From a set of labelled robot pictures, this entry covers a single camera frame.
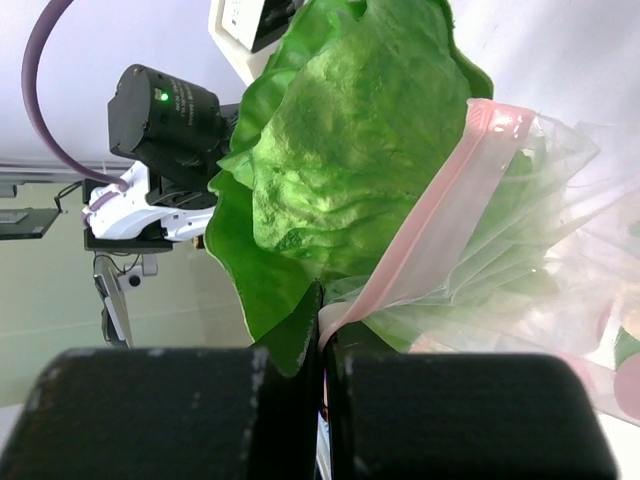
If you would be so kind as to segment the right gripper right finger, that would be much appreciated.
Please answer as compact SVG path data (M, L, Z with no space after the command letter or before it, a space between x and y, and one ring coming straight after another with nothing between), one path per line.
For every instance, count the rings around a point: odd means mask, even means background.
M544 354L398 353L366 329L325 349L337 479L614 479L585 388Z

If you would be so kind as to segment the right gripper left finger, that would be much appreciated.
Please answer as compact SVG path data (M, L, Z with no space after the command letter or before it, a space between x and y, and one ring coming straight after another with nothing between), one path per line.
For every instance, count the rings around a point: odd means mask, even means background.
M5 479L311 479L322 289L248 348L84 348L37 377Z

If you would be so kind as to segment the clear zip top bag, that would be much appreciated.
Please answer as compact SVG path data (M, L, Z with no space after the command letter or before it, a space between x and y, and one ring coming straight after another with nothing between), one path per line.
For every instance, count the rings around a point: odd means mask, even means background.
M401 352L554 355L629 422L613 398L617 328L599 328L614 299L639 302L638 128L472 99L373 273L326 293L320 339L363 322Z

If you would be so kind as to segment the green leafy lettuce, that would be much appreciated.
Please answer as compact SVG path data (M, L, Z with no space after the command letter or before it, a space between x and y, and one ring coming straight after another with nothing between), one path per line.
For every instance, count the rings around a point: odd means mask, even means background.
M453 29L445 1L311 1L245 91L205 245L253 340L312 282L361 286L492 97Z

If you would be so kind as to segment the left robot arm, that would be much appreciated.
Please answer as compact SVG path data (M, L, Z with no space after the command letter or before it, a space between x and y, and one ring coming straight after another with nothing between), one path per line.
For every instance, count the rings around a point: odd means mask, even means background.
M208 184L230 151L238 109L199 85L129 66L107 113L110 152L132 164L124 188L84 181L85 249L164 253L202 235L218 202Z

